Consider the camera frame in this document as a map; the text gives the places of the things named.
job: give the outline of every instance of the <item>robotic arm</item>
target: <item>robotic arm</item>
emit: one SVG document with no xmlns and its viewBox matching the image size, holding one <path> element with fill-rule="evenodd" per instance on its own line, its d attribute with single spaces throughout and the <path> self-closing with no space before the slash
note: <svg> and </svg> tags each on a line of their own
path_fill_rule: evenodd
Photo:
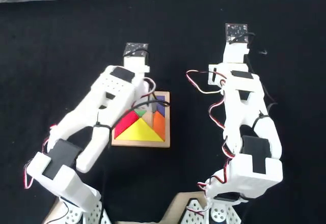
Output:
<svg viewBox="0 0 326 224">
<path fill-rule="evenodd" d="M 108 66 L 91 86 L 90 92 L 80 104 L 68 113 L 50 131 L 47 154 L 38 152 L 27 167 L 27 173 L 42 186 L 79 207 L 91 212 L 100 199 L 100 193 L 84 184 L 75 170 L 88 172 L 107 146 L 110 129 L 123 113 L 137 103 L 144 102 L 149 85 L 144 81 L 149 67 L 147 44 L 127 44 L 124 67 Z M 150 104 L 143 109 L 151 109 Z M 68 138 L 84 127 L 93 127 L 90 142 L 84 150 L 68 142 Z"/>
<path fill-rule="evenodd" d="M 208 84 L 221 88 L 225 104 L 222 150 L 228 160 L 205 183 L 198 183 L 205 191 L 205 210 L 210 210 L 205 212 L 205 224 L 211 223 L 209 219 L 224 223 L 227 206 L 255 199 L 283 179 L 282 146 L 267 113 L 264 89 L 259 76 L 243 63 L 250 35 L 254 34 L 248 33 L 247 25 L 226 24 L 223 62 L 209 65 Z M 251 127 L 258 137 L 241 136 L 241 125 Z M 217 209 L 222 211 L 217 214 L 213 211 Z"/>
</svg>

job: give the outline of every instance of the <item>blue piece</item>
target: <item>blue piece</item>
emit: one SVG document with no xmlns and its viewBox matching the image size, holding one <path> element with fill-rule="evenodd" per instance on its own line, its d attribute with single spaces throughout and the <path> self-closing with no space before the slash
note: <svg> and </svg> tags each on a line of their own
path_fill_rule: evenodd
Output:
<svg viewBox="0 0 326 224">
<path fill-rule="evenodd" d="M 165 96 L 156 96 L 157 99 L 159 100 L 164 100 L 165 101 Z M 162 106 L 161 104 L 157 104 L 157 111 L 163 116 L 165 117 L 165 107 Z"/>
</svg>

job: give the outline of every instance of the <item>orange piece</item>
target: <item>orange piece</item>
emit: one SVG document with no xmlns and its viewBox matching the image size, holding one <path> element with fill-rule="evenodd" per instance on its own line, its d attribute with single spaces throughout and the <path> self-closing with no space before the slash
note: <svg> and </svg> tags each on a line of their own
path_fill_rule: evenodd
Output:
<svg viewBox="0 0 326 224">
<path fill-rule="evenodd" d="M 165 118 L 158 111 L 154 114 L 153 130 L 165 141 Z"/>
</svg>

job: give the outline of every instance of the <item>black table surface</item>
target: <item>black table surface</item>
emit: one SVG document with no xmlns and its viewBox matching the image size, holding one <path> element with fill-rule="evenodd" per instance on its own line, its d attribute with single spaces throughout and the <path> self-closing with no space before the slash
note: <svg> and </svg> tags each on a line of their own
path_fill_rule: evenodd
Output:
<svg viewBox="0 0 326 224">
<path fill-rule="evenodd" d="M 171 147 L 112 147 L 79 174 L 101 189 L 112 220 L 159 221 L 178 192 L 221 169 L 222 132 L 188 69 L 221 61 L 225 23 L 256 33 L 250 59 L 279 105 L 271 109 L 283 145 L 282 183 L 255 200 L 246 223 L 319 223 L 325 197 L 326 0 L 64 0 L 0 4 L 0 181 L 3 223 L 40 223 L 54 197 L 22 184 L 23 165 L 51 124 L 74 109 L 126 42 L 149 43 L 158 90 L 171 92 Z M 205 74 L 194 78 L 206 89 Z M 225 118 L 224 109 L 215 116 Z M 91 130 L 72 142 L 85 145 Z M 104 158 L 109 163 L 104 165 Z"/>
</svg>

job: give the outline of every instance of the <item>cable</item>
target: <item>cable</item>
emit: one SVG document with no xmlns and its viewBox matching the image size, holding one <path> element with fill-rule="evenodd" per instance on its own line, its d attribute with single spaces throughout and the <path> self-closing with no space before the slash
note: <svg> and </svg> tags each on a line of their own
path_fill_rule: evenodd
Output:
<svg viewBox="0 0 326 224">
<path fill-rule="evenodd" d="M 223 167 L 224 180 L 222 180 L 222 179 L 219 178 L 218 176 L 212 175 L 212 176 L 209 178 L 209 185 L 211 184 L 211 179 L 212 179 L 212 178 L 217 179 L 217 180 L 218 180 L 220 183 L 222 183 L 222 184 L 227 183 L 228 179 L 227 179 L 227 175 L 226 175 L 226 167 L 228 166 L 229 161 L 230 161 L 230 159 L 227 159 L 227 161 L 225 162 L 224 167 Z"/>
<path fill-rule="evenodd" d="M 222 91 L 222 89 L 219 89 L 218 91 L 212 91 L 212 92 L 206 92 L 206 91 L 203 91 L 200 89 L 200 87 L 190 78 L 190 76 L 188 75 L 188 73 L 190 72 L 197 72 L 197 73 L 214 73 L 216 75 L 219 75 L 221 77 L 223 77 L 224 79 L 226 79 L 226 76 L 221 74 L 221 73 L 218 73 L 216 71 L 198 71 L 198 70 L 188 70 L 186 73 L 185 73 L 185 76 L 187 77 L 187 79 L 189 80 L 189 82 L 195 87 L 198 89 L 199 92 L 203 93 L 203 94 L 213 94 L 213 93 L 220 93 Z"/>
<path fill-rule="evenodd" d="M 191 212 L 193 212 L 193 213 L 195 213 L 195 214 L 198 214 L 198 215 L 204 217 L 204 215 L 202 214 L 202 212 L 205 212 L 205 211 L 209 210 L 209 209 L 210 209 L 210 205 L 207 205 L 206 208 L 203 209 L 203 210 L 194 210 L 194 209 L 189 208 L 189 207 L 186 207 L 186 209 L 187 209 L 188 211 L 191 211 Z"/>
<path fill-rule="evenodd" d="M 153 86 L 152 86 L 152 89 L 147 94 L 141 96 L 141 98 L 144 98 L 144 97 L 147 97 L 147 96 L 151 95 L 152 93 L 155 92 L 155 89 L 156 89 L 156 83 L 153 81 L 153 79 L 151 79 L 149 77 L 144 77 L 143 79 L 150 81 Z"/>
<path fill-rule="evenodd" d="M 145 104 L 150 104 L 150 103 L 162 103 L 165 105 L 170 106 L 170 103 L 164 100 L 159 100 L 159 99 L 153 99 L 153 100 L 149 100 L 146 102 L 142 102 L 139 103 L 135 106 L 132 106 L 131 108 L 129 108 L 125 113 L 123 113 L 116 121 L 115 123 L 112 125 L 112 127 L 110 128 L 110 132 L 109 132 L 109 137 L 108 137 L 108 146 L 110 146 L 112 144 L 112 131 L 113 129 L 119 124 L 119 122 L 127 115 L 129 114 L 131 111 L 135 110 L 136 108 L 139 108 Z M 100 218 L 98 220 L 98 224 L 101 224 L 102 218 L 103 218 L 103 212 L 104 212 L 104 196 L 105 196 L 105 188 L 106 188 L 106 181 L 107 181 L 107 167 L 104 167 L 104 171 L 103 171 L 103 185 L 102 185 L 102 208 L 101 208 L 101 213 L 100 213 Z"/>
<path fill-rule="evenodd" d="M 246 217 L 248 216 L 249 210 L 252 208 L 252 206 L 254 205 L 254 200 L 252 199 L 251 201 L 248 202 L 248 205 L 245 209 L 245 211 L 243 212 L 243 215 L 241 217 L 241 223 L 240 224 L 244 224 Z"/>
<path fill-rule="evenodd" d="M 27 163 L 24 165 L 24 175 L 23 175 L 23 183 L 24 183 L 24 189 L 30 189 L 30 187 L 32 186 L 33 182 L 34 182 L 34 178 L 31 178 L 30 183 L 27 183 L 27 167 L 29 166 L 29 164 L 31 163 L 32 159 L 30 159 L 29 161 L 27 161 Z"/>
<path fill-rule="evenodd" d="M 230 152 L 230 149 L 228 148 L 226 141 L 228 139 L 228 136 L 225 137 L 224 143 L 222 144 L 222 152 L 230 159 L 233 159 L 235 155 Z"/>
<path fill-rule="evenodd" d="M 240 36 L 237 36 L 234 39 L 232 39 L 231 41 L 229 41 L 229 44 L 233 44 L 233 43 L 237 42 L 241 37 L 255 37 L 255 36 L 256 36 L 256 34 L 253 32 L 243 33 Z"/>
<path fill-rule="evenodd" d="M 66 214 L 63 215 L 63 216 L 61 216 L 60 218 L 57 218 L 57 219 L 54 219 L 54 220 L 50 220 L 50 221 L 48 221 L 48 222 L 45 223 L 45 224 L 49 224 L 49 223 L 55 222 L 55 221 L 57 221 L 57 220 L 60 220 L 60 219 L 62 219 L 63 217 L 65 217 L 65 216 L 69 213 L 69 207 L 67 206 L 67 204 L 66 204 L 65 202 L 63 202 L 63 204 L 64 204 L 64 205 L 66 206 L 66 208 L 67 208 L 67 212 L 66 212 Z"/>
<path fill-rule="evenodd" d="M 220 106 L 220 105 L 223 104 L 223 103 L 224 103 L 224 97 L 223 97 L 219 102 L 212 104 L 212 105 L 208 108 L 208 115 L 209 115 L 209 117 L 210 117 L 211 120 L 214 121 L 215 124 L 217 124 L 217 126 L 218 126 L 219 128 L 221 128 L 222 130 L 225 129 L 225 126 L 224 126 L 221 122 L 219 122 L 218 119 L 216 119 L 214 116 L 212 116 L 211 111 L 212 111 L 213 108 L 218 107 L 218 106 Z"/>
<path fill-rule="evenodd" d="M 157 96 L 155 95 L 155 93 L 152 94 L 154 99 L 157 99 Z M 163 107 L 169 107 L 169 105 L 167 104 L 163 104 L 163 103 L 159 103 L 160 105 L 162 105 Z"/>
<path fill-rule="evenodd" d="M 244 58 L 246 59 L 246 62 L 247 62 L 247 64 L 248 64 L 248 67 L 249 67 L 249 70 L 252 72 L 252 73 L 255 73 L 256 74 L 256 72 L 254 71 L 254 69 L 253 69 L 253 67 L 252 67 L 252 65 L 251 65 L 251 63 L 250 63 L 250 60 L 249 60 L 249 57 L 248 57 L 248 55 L 245 55 L 244 56 Z M 266 87 L 264 86 L 264 84 L 263 83 L 261 83 L 261 86 L 263 87 L 263 90 L 264 90 L 264 93 L 266 94 L 266 96 L 271 100 L 271 104 L 267 107 L 268 109 L 267 109 L 267 111 L 269 111 L 269 109 L 273 106 L 273 105 L 275 105 L 275 104 L 278 104 L 276 101 L 275 101 L 275 99 L 269 94 L 269 92 L 268 92 L 268 90 L 266 89 Z"/>
<path fill-rule="evenodd" d="M 149 60 L 150 52 L 149 52 L 147 49 L 142 48 L 142 47 L 136 48 L 136 49 L 134 49 L 134 50 L 132 50 L 132 51 L 129 51 L 128 53 L 125 53 L 125 54 L 123 55 L 123 57 L 133 56 L 134 53 L 137 52 L 137 51 L 144 51 L 144 52 L 146 52 L 146 53 L 148 54 L 148 59 L 147 59 L 147 60 Z"/>
</svg>

